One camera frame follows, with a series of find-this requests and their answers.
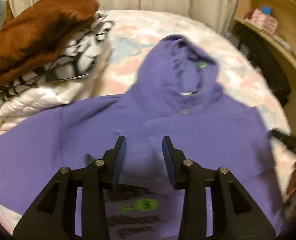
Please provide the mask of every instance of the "hoodie sleeve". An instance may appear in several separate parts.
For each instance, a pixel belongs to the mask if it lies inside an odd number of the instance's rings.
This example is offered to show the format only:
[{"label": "hoodie sleeve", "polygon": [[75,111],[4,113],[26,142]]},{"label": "hoodie sleeve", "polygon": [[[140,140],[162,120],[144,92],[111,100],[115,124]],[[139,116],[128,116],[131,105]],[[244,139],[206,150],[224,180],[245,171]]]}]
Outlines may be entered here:
[{"label": "hoodie sleeve", "polygon": [[118,98],[90,98],[47,109],[1,135],[0,204],[23,214],[63,165],[66,129]]}]

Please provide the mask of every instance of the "hood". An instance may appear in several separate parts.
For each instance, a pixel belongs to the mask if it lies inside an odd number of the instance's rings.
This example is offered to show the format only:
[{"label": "hood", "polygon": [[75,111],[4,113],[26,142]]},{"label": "hood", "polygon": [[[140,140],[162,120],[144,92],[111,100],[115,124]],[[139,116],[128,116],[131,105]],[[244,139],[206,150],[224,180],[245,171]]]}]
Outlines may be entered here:
[{"label": "hood", "polygon": [[186,106],[203,111],[222,95],[217,74],[216,61],[202,49],[181,35],[170,35],[147,55],[131,93],[158,116],[181,114]]}]

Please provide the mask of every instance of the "brown cloth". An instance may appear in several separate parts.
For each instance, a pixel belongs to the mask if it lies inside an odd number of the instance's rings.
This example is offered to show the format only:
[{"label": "brown cloth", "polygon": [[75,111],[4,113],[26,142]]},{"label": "brown cloth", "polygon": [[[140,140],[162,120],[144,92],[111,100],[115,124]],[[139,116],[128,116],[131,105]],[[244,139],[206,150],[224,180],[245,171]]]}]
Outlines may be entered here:
[{"label": "brown cloth", "polygon": [[40,0],[11,20],[0,31],[0,86],[56,60],[97,8],[95,0]]}]

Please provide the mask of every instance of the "bed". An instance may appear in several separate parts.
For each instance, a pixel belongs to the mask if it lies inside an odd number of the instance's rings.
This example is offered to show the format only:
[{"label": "bed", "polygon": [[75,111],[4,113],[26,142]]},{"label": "bed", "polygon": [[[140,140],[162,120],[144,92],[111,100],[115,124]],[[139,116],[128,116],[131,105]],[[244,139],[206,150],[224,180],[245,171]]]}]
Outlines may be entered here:
[{"label": "bed", "polygon": [[[160,39],[178,33],[218,61],[218,82],[225,93],[248,106],[257,106],[268,130],[279,127],[283,132],[290,133],[283,109],[264,78],[235,47],[211,28],[165,12],[113,10],[108,13],[107,20],[115,22],[109,33],[113,51],[109,65],[95,84],[93,96],[126,92],[135,82],[137,70],[148,52]],[[296,157],[276,139],[271,139],[271,145],[280,190],[285,195]],[[0,223],[10,234],[20,217],[0,205]]]}]

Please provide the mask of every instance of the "green oval print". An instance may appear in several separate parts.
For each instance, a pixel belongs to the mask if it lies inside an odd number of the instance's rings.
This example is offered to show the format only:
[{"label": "green oval print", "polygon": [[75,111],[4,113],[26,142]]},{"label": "green oval print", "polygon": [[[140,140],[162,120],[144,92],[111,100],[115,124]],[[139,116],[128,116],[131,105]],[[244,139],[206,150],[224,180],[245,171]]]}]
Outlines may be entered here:
[{"label": "green oval print", "polygon": [[141,198],[135,203],[135,208],[140,211],[151,211],[159,206],[157,200],[152,198]]}]

